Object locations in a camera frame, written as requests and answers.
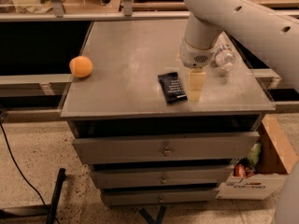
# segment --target metal frame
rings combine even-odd
[[[132,0],[122,0],[123,10],[117,13],[67,14],[62,0],[52,0],[54,14],[0,14],[0,22],[5,21],[119,21],[140,19],[187,18],[189,12],[133,12]]]
[[[72,82],[70,74],[56,75],[28,75],[28,76],[0,76],[1,97],[62,95],[60,89]]]
[[[47,215],[48,217],[46,224],[54,223],[54,220],[56,219],[55,214],[65,179],[65,169],[61,168],[57,176],[56,186],[50,204],[4,208],[0,210],[0,219],[17,217],[36,217]]]

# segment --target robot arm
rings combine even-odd
[[[250,0],[184,2],[191,12],[180,52],[187,67],[207,65],[218,35],[226,31],[299,91],[297,19]]]

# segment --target cabinet top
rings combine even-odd
[[[62,110],[64,119],[120,119],[208,114],[242,114],[273,110],[254,75],[235,51],[235,68],[223,74],[206,66],[206,82],[198,102],[167,105],[157,76],[178,72],[188,91],[189,69],[178,52],[187,20],[99,21],[83,55],[93,73],[74,78]],[[223,39],[232,44],[226,34]]]

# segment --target drawer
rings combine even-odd
[[[128,193],[102,193],[101,198],[107,206],[188,203],[214,200],[217,193],[217,189],[169,189]]]
[[[91,172],[98,189],[154,187],[225,182],[233,165],[135,168]]]
[[[69,123],[71,123],[74,135],[77,138],[171,135],[178,133],[235,133],[252,131],[260,120],[261,112],[247,115],[237,113],[213,115],[207,112],[204,116],[161,116],[127,119],[124,117],[126,116],[119,114],[113,116],[113,119],[72,120]]]
[[[233,159],[247,156],[257,132],[75,139],[83,164]]]

